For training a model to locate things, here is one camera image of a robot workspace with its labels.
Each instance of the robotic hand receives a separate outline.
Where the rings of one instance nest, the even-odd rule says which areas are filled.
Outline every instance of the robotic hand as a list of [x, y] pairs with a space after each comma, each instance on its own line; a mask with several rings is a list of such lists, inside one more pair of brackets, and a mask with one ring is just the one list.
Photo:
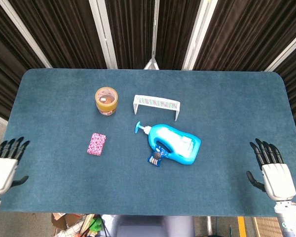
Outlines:
[[257, 182], [252, 173], [247, 171], [251, 184], [266, 192], [274, 201], [277, 219], [285, 237], [296, 237], [296, 203], [291, 200], [296, 195], [290, 170], [284, 164], [279, 150], [272, 144], [256, 139], [259, 148], [250, 142], [262, 171], [264, 184]]
[[24, 176], [20, 180], [13, 181], [18, 163], [26, 146], [30, 143], [27, 141], [20, 146], [23, 139], [24, 137], [20, 137], [16, 142], [12, 139], [0, 144], [0, 195], [6, 193], [11, 187], [23, 184], [28, 179], [28, 176]]

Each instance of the floor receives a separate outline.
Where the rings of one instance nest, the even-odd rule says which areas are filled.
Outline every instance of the floor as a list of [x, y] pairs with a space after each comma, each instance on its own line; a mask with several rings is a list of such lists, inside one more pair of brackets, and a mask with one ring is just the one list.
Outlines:
[[[0, 143], [5, 129], [6, 127], [0, 124]], [[0, 237], [51, 237], [54, 227], [51, 225], [50, 217], [50, 213], [1, 212]], [[206, 236], [206, 217], [195, 217], [194, 221], [196, 236]], [[254, 237], [255, 231], [250, 217], [245, 217], [245, 225], [247, 236]], [[237, 217], [212, 217], [212, 227], [213, 234], [223, 237], [239, 237]]]

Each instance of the robot finger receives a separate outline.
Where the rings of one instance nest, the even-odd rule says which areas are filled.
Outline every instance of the robot finger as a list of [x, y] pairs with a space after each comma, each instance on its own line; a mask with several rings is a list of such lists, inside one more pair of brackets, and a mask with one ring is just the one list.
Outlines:
[[265, 149], [265, 147], [264, 147], [262, 141], [260, 141], [258, 138], [256, 138], [256, 142], [257, 142], [257, 144], [258, 144], [259, 147], [260, 147], [260, 151], [262, 152], [262, 154], [263, 154], [263, 156], [264, 156], [264, 158], [265, 158], [266, 163], [267, 163], [267, 164], [270, 164], [270, 163], [271, 163], [270, 157], [269, 157], [269, 155], [267, 154], [267, 151], [266, 151], [266, 149]]
[[271, 147], [272, 150], [275, 152], [276, 157], [277, 157], [277, 159], [278, 159], [278, 162], [279, 162], [280, 164], [284, 164], [283, 159], [282, 159], [282, 156], [281, 156], [281, 153], [280, 153], [280, 151], [277, 149], [277, 147], [274, 146], [273, 144], [270, 144], [270, 147]]
[[263, 145], [267, 150], [267, 154], [271, 157], [271, 162], [274, 164], [278, 163], [277, 159], [275, 158], [275, 154], [274, 154], [272, 148], [270, 147], [270, 145], [265, 141], [263, 141]]
[[11, 148], [12, 144], [14, 143], [14, 141], [15, 141], [15, 139], [12, 139], [4, 146], [4, 149], [3, 149], [0, 157], [7, 158], [9, 156], [10, 148]]
[[11, 148], [11, 152], [10, 152], [10, 157], [12, 159], [14, 159], [15, 155], [16, 155], [16, 152], [18, 151], [19, 149], [19, 145], [20, 143], [23, 141], [24, 137], [20, 137], [18, 140], [16, 140], [16, 142], [13, 144], [12, 148]]
[[252, 149], [254, 150], [254, 152], [256, 154], [256, 158], [257, 158], [260, 170], [262, 170], [262, 165], [265, 164], [265, 160], [261, 154], [261, 151], [258, 149], [258, 147], [253, 142], [250, 142], [250, 146], [252, 147]]
[[25, 181], [27, 181], [28, 178], [29, 178], [28, 176], [24, 176], [24, 177], [23, 177], [22, 179], [20, 179], [20, 180], [14, 180], [14, 181], [12, 182], [12, 184], [11, 184], [11, 187], [19, 186], [19, 185], [21, 185], [21, 184], [24, 184]]
[[252, 173], [250, 171], [247, 171], [247, 177], [248, 177], [248, 180], [250, 181], [250, 183], [254, 187], [260, 189], [262, 192], [265, 192], [265, 186], [264, 186], [264, 184], [256, 181], [256, 179], [253, 177], [253, 175], [252, 175]]
[[15, 155], [15, 159], [18, 160], [18, 163], [20, 162], [23, 152], [26, 149], [27, 145], [30, 143], [30, 141], [26, 141], [25, 143], [22, 144], [22, 146], [18, 149], [16, 155]]
[[4, 146], [6, 145], [6, 143], [7, 143], [7, 141], [4, 141], [0, 144], [0, 156], [2, 154], [2, 150], [3, 150]]

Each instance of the pink sponge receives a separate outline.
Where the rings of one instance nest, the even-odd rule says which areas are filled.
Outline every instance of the pink sponge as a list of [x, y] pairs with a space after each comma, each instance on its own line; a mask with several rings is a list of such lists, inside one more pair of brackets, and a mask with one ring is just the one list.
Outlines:
[[106, 138], [106, 135], [93, 133], [87, 152], [91, 155], [99, 156], [102, 152]]

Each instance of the black cable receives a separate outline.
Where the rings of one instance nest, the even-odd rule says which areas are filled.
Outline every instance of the black cable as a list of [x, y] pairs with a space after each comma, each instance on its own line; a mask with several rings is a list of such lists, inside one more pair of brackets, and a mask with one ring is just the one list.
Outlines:
[[104, 221], [102, 219], [102, 216], [100, 215], [100, 219], [101, 219], [101, 222], [102, 222], [102, 226], [103, 226], [103, 230], [104, 230], [104, 233], [105, 233], [105, 237], [108, 237], [108, 234], [107, 234], [107, 227], [105, 226], [104, 224]]

